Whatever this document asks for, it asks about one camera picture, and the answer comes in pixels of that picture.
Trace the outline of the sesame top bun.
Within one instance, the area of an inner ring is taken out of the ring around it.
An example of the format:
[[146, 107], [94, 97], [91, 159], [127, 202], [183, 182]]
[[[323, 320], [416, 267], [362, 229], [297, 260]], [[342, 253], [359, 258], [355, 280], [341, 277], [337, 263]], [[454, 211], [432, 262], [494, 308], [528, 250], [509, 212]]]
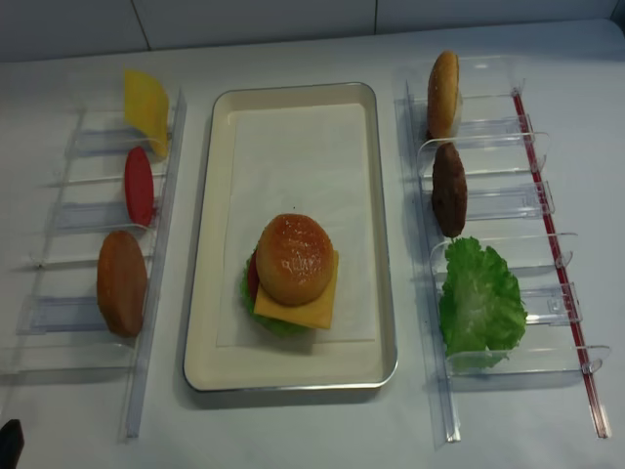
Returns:
[[332, 278], [332, 241], [323, 227], [307, 215], [275, 216], [265, 226], [256, 252], [260, 285], [282, 305], [313, 301]]

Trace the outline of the red tomato slice on burger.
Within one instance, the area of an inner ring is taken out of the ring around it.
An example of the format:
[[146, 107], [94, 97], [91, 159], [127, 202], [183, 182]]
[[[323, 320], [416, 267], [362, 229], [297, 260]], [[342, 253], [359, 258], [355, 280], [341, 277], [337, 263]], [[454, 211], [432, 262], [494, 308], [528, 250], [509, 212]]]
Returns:
[[259, 276], [256, 268], [256, 254], [254, 251], [252, 256], [249, 259], [248, 270], [247, 270], [247, 287], [250, 298], [253, 301], [256, 301], [256, 297], [258, 294], [259, 288]]

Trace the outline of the yellow cheese slice on burger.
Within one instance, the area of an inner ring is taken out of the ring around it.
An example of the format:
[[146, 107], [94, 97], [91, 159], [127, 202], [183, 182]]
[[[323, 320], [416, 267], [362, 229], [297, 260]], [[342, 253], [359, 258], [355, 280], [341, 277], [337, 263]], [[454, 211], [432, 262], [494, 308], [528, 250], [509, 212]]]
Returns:
[[333, 305], [338, 278], [339, 253], [333, 254], [332, 278], [321, 295], [299, 306], [285, 306], [271, 298], [260, 285], [254, 313], [261, 318], [282, 320], [308, 328], [329, 329], [333, 318]]

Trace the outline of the green lettuce on burger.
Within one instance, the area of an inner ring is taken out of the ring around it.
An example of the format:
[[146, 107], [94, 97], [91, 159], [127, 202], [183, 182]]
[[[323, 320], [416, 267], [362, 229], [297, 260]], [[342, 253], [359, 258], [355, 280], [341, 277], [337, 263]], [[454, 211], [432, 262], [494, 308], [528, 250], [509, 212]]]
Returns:
[[273, 335], [279, 338], [294, 337], [294, 336], [307, 332], [308, 329], [304, 326], [294, 324], [291, 322], [287, 322], [284, 320], [266, 318], [266, 317], [263, 317], [254, 313], [255, 301], [253, 301], [250, 298], [249, 293], [248, 293], [248, 287], [247, 287], [247, 270], [248, 270], [250, 257], [246, 261], [243, 274], [242, 274], [242, 279], [239, 284], [239, 293], [240, 293], [243, 307], [247, 313], [247, 316], [251, 320], [258, 323], [260, 326], [262, 326], [264, 329], [266, 329], [267, 331], [269, 331], [270, 333], [272, 333]]

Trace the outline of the brown meat patty in rack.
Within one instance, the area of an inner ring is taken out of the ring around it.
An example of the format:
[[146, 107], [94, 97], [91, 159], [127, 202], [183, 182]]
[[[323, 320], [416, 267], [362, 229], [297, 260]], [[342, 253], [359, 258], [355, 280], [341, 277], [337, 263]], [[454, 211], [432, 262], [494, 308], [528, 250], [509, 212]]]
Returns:
[[452, 143], [436, 152], [433, 171], [432, 206], [444, 236], [459, 236], [466, 223], [468, 190], [459, 152]]

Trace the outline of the red tomato slice in rack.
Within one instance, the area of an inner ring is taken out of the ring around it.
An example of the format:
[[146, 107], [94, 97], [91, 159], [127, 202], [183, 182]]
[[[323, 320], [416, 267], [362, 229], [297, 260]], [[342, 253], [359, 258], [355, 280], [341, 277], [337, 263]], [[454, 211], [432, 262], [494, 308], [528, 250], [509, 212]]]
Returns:
[[124, 192], [131, 221], [148, 227], [153, 215], [154, 188], [151, 167], [142, 147], [134, 147], [128, 152]]

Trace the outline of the green lettuce leaf in rack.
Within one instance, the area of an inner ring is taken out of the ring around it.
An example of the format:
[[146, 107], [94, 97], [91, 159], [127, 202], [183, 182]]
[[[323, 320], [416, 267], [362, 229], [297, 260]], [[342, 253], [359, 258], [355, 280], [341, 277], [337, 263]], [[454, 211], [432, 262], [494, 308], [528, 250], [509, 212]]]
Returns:
[[445, 356], [456, 371], [493, 367], [525, 334], [519, 281], [494, 248], [474, 237], [451, 241], [444, 255], [447, 276], [438, 313]]

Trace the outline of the yellow cheese slice in rack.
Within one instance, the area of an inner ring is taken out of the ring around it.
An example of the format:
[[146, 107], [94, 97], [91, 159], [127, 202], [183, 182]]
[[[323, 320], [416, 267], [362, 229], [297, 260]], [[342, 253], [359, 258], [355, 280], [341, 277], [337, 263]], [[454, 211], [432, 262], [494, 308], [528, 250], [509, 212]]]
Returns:
[[153, 76], [134, 69], [124, 71], [124, 119], [140, 131], [159, 160], [168, 157], [169, 97]]

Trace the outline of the white paper tray liner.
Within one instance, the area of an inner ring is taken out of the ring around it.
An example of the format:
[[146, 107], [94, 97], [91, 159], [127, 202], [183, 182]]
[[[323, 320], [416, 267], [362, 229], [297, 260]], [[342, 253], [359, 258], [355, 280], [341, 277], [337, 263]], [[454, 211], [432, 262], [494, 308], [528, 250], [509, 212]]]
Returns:
[[246, 261], [276, 215], [312, 217], [339, 253], [333, 320], [317, 343], [367, 340], [378, 306], [365, 114], [360, 105], [235, 112], [229, 218], [217, 343], [261, 345], [271, 333], [240, 297]]

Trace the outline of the white metal tray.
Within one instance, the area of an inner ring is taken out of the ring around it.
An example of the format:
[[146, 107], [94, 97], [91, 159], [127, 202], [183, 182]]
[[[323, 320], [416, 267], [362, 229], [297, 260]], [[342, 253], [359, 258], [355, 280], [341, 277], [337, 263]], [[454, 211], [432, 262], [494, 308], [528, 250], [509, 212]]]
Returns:
[[194, 254], [193, 390], [386, 384], [397, 351], [373, 90], [220, 96]]

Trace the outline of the spare bun in right rack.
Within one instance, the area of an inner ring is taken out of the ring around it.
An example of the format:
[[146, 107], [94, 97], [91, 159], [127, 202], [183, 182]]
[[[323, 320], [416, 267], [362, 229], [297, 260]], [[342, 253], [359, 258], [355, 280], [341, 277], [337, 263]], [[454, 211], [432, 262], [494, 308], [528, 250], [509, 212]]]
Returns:
[[457, 134], [463, 107], [459, 88], [458, 56], [450, 50], [439, 54], [428, 83], [427, 124], [434, 139], [446, 139]]

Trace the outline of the clear acrylic right food rack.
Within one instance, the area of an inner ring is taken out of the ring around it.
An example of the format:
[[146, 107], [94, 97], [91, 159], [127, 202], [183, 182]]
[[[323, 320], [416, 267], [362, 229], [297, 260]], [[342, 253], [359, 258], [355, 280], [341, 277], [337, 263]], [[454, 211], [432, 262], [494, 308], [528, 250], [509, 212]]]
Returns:
[[[477, 394], [485, 412], [500, 415], [496, 394], [582, 390], [565, 414], [584, 415], [596, 437], [611, 434], [597, 388], [610, 349], [587, 341], [588, 315], [570, 270], [580, 264], [578, 234], [555, 222], [551, 136], [541, 129], [524, 95], [514, 57], [463, 58], [459, 88], [463, 110], [454, 136], [428, 131], [428, 78], [432, 61], [400, 67], [393, 76], [398, 150], [404, 194], [404, 238], [416, 293], [424, 390], [438, 445], [465, 441], [459, 400]], [[433, 210], [438, 154], [453, 149], [464, 165], [468, 202], [463, 237], [497, 253], [516, 277], [525, 311], [515, 344], [476, 351], [449, 348], [440, 326], [439, 302], [448, 275], [446, 237]]]

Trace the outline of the clear acrylic food rack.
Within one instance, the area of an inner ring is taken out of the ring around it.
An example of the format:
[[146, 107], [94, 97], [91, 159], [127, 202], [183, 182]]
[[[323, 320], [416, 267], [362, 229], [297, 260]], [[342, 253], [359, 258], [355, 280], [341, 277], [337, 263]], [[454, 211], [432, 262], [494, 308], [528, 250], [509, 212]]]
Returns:
[[[496, 394], [582, 390], [565, 414], [584, 415], [596, 437], [611, 434], [597, 388], [610, 349], [587, 341], [588, 315], [570, 270], [580, 264], [578, 234], [555, 222], [551, 136], [541, 129], [524, 95], [514, 57], [463, 58], [459, 88], [463, 110], [454, 136], [428, 131], [428, 78], [432, 61], [400, 67], [393, 76], [398, 150], [404, 194], [404, 238], [416, 293], [424, 390], [438, 445], [465, 441], [459, 400], [477, 394], [485, 412], [500, 415]], [[476, 351], [449, 348], [440, 326], [439, 302], [448, 275], [446, 237], [433, 210], [438, 154], [453, 149], [464, 165], [468, 202], [463, 237], [497, 253], [516, 277], [525, 311], [515, 344]]]
[[[168, 155], [148, 161], [154, 187], [147, 225], [129, 216], [126, 160], [150, 141], [124, 119], [121, 89], [83, 92], [62, 109], [13, 129], [1, 165], [1, 415], [24, 427], [98, 426], [120, 440], [140, 433], [182, 153], [187, 103], [171, 97]], [[105, 238], [138, 243], [147, 287], [141, 333], [110, 332], [97, 302]]]

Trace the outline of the brown bun in left rack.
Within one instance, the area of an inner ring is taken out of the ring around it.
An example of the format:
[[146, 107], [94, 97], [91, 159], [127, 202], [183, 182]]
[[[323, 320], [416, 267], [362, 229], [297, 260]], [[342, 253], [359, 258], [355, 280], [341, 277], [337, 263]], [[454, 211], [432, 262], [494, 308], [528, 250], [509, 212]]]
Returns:
[[126, 231], [109, 233], [97, 269], [97, 301], [108, 330], [137, 337], [144, 322], [146, 262], [136, 239]]

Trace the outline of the clear acrylic left food rack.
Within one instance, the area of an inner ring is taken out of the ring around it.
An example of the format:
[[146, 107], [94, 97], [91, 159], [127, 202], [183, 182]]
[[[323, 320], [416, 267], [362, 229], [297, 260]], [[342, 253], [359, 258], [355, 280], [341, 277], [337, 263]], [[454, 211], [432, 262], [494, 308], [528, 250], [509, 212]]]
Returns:
[[[126, 160], [150, 141], [124, 119], [121, 89], [83, 92], [62, 109], [13, 129], [1, 165], [1, 415], [24, 427], [98, 426], [120, 440], [140, 433], [182, 153], [187, 103], [171, 97], [168, 155], [148, 161], [154, 187], [147, 225], [129, 216]], [[138, 243], [147, 287], [141, 333], [110, 332], [97, 302], [105, 238]]]

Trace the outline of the dark object at corner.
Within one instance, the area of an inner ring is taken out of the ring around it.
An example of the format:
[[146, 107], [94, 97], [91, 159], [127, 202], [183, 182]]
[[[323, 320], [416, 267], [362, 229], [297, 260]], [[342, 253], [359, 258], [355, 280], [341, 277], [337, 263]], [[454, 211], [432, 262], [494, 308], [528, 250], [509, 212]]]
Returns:
[[0, 430], [0, 468], [16, 469], [24, 447], [19, 419], [11, 419]]

